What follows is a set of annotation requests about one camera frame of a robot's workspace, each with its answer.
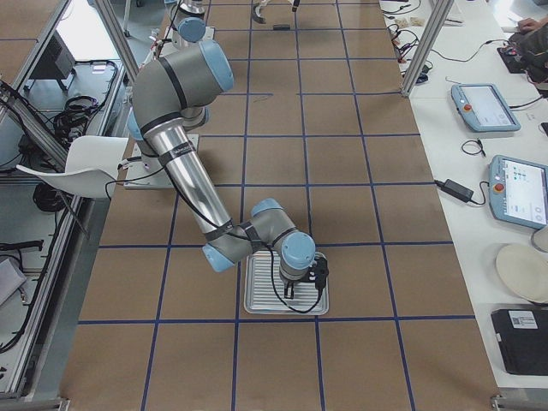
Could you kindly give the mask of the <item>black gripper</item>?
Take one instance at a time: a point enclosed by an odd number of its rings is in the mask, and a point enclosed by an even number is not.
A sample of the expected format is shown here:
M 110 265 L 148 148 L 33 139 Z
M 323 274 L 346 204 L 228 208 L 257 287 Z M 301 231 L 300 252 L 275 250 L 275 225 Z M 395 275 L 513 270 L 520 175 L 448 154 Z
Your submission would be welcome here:
M 324 288 L 329 276 L 328 260 L 324 255 L 316 255 L 313 263 L 307 268 L 307 272 L 298 283 L 313 283 L 315 288 Z M 283 296 L 285 299 L 295 298 L 295 283 L 284 283 Z

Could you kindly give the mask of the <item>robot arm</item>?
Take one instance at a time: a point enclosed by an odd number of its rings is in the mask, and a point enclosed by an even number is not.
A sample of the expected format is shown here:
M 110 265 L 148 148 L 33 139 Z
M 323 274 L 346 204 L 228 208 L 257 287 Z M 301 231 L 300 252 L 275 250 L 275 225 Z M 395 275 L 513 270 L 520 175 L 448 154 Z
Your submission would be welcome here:
M 164 1 L 169 17 L 165 41 L 180 50 L 206 38 L 205 8 L 202 1 Z
M 313 283 L 322 295 L 329 269 L 313 238 L 298 230 L 272 198 L 259 202 L 249 220 L 233 224 L 187 136 L 185 111 L 204 109 L 233 85 L 232 69 L 214 40 L 150 61 L 133 88 L 133 113 L 142 140 L 194 213 L 207 240 L 203 253 L 215 271 L 266 248 L 279 257 L 281 302 L 293 298 L 295 283 Z

